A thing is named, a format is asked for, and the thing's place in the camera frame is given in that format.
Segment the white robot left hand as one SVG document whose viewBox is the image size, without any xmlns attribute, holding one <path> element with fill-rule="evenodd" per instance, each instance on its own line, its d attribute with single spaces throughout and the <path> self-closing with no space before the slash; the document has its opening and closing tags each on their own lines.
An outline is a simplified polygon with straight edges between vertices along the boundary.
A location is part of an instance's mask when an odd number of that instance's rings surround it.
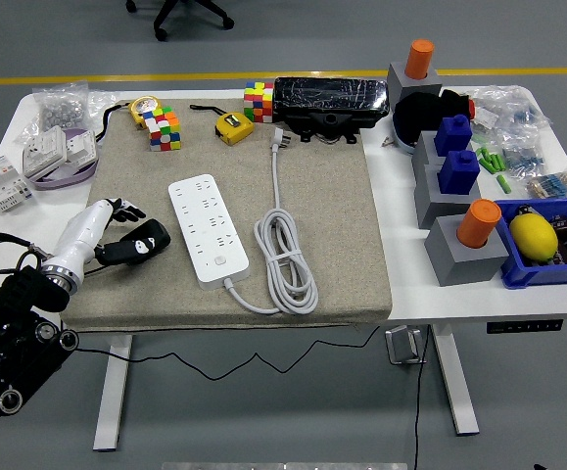
<svg viewBox="0 0 567 470">
<path fill-rule="evenodd" d="M 100 244 L 111 221 L 136 222 L 145 217 L 139 208 L 122 198 L 94 203 L 68 222 L 54 255 L 45 261 L 41 272 L 72 295 L 83 282 L 85 265 L 93 259 L 109 266 L 151 258 L 169 241 L 155 220 L 145 222 L 118 242 Z"/>
</svg>

